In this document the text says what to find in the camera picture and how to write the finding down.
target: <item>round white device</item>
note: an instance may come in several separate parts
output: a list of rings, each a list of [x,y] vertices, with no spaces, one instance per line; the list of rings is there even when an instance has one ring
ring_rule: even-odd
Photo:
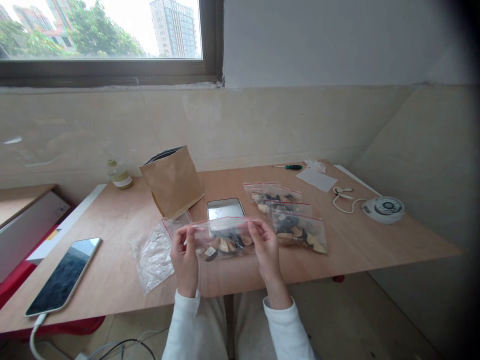
[[[404,204],[389,196],[367,200],[362,204],[361,209],[370,218],[383,224],[394,224],[405,214]]]

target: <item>floor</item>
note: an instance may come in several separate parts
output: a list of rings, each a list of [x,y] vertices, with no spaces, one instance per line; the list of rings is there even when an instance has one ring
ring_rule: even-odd
[[[294,284],[289,288],[311,345],[323,360],[441,359],[367,273],[348,275],[343,283],[326,279]],[[172,311],[173,306],[164,306],[112,315],[91,335],[56,335],[47,340],[74,359],[80,352],[90,355],[109,342],[137,339],[149,330],[160,332],[168,328]],[[142,337],[157,359],[162,357],[167,335],[168,330],[150,332]],[[125,347],[124,359],[133,344],[130,342]],[[48,360],[63,359],[46,343],[40,343],[38,351]],[[119,357],[117,353],[111,359]],[[10,342],[0,351],[0,359],[28,360],[33,357],[27,344]],[[151,355],[137,345],[129,358],[133,359],[151,359]]]

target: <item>white sleeve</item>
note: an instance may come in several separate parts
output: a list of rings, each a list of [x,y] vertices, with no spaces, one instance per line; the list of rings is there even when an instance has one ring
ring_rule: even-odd
[[[315,360],[314,351],[304,326],[300,321],[295,300],[293,305],[285,310],[270,308],[270,299],[263,299],[263,308],[268,319],[271,339],[277,359],[311,359]]]
[[[175,305],[162,359],[181,360],[195,358],[195,316],[200,305],[200,292],[195,297],[175,293]]]

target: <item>phone screen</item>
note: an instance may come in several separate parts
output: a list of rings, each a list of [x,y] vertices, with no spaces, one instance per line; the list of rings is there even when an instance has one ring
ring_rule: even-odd
[[[100,238],[75,241],[33,300],[25,315],[41,314],[61,308],[68,300],[100,241]]]
[[[244,209],[240,204],[240,200],[236,197],[223,200],[209,201],[208,220],[214,220],[225,217],[241,218],[245,216]]]

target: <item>hand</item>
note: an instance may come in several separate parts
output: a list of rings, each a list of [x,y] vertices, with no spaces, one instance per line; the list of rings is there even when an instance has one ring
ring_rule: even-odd
[[[186,298],[194,298],[199,285],[199,261],[192,227],[184,226],[175,231],[170,257],[176,273],[178,293]]]
[[[279,241],[277,235],[262,220],[247,223],[248,231],[255,243],[255,253],[261,277],[265,282],[270,307],[284,310],[292,307],[292,298],[280,272]]]
[[[265,221],[256,220],[247,223],[248,231],[255,243],[261,277],[265,282],[282,278],[280,272],[279,241],[275,232]]]

